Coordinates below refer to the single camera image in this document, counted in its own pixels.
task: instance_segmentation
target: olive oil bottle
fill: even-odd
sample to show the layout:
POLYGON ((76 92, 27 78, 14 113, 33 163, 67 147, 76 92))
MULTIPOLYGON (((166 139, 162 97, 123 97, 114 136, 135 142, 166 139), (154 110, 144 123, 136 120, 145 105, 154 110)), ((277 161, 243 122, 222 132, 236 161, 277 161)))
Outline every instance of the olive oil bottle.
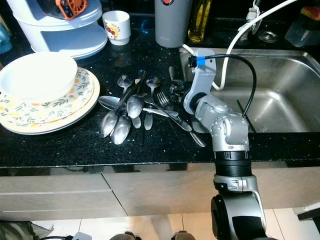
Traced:
POLYGON ((211 2, 212 0, 193 1, 188 36, 194 43, 200 43, 204 40, 211 2))

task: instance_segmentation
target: stacked plates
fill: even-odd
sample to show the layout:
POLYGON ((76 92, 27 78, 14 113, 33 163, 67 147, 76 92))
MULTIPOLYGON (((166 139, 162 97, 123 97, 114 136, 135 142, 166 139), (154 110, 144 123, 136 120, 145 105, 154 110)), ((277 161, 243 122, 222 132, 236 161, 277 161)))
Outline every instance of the stacked plates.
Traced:
POLYGON ((84 117, 95 106, 99 93, 96 76, 78 67, 73 87, 57 100, 28 103, 0 94, 0 124, 18 134, 54 132, 84 117))

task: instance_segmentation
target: fork tines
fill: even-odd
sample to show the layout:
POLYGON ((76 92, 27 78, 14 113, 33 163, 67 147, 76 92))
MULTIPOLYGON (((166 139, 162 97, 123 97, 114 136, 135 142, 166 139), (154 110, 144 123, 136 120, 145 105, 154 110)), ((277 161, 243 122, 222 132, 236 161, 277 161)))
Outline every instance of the fork tines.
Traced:
POLYGON ((169 103, 169 100, 167 99, 166 95, 162 91, 159 92, 156 96, 162 106, 165 106, 169 103))

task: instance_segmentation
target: stainless steel sink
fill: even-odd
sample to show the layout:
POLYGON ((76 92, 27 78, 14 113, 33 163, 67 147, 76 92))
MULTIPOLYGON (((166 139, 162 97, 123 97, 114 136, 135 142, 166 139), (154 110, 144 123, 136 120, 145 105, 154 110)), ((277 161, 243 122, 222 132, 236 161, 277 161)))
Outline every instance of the stainless steel sink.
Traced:
MULTIPOLYGON (((320 132, 320 64, 312 56, 303 51, 255 49, 234 49, 232 54, 249 60, 256 71, 257 88, 247 115, 258 133, 320 132)), ((180 49, 184 80, 192 81, 188 55, 180 49)), ((218 86, 222 65, 223 59, 216 59, 218 86)), ((211 93, 241 113, 237 100, 245 108, 252 79, 243 62, 229 59, 225 88, 212 88, 211 93)))

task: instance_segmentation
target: blue band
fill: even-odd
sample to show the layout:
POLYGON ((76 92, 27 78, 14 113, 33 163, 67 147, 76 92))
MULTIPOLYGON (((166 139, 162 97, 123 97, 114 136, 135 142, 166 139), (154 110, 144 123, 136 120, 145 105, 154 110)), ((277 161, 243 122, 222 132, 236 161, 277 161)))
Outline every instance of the blue band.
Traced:
POLYGON ((196 58, 196 64, 198 66, 205 65, 206 64, 206 57, 205 56, 198 56, 196 58))

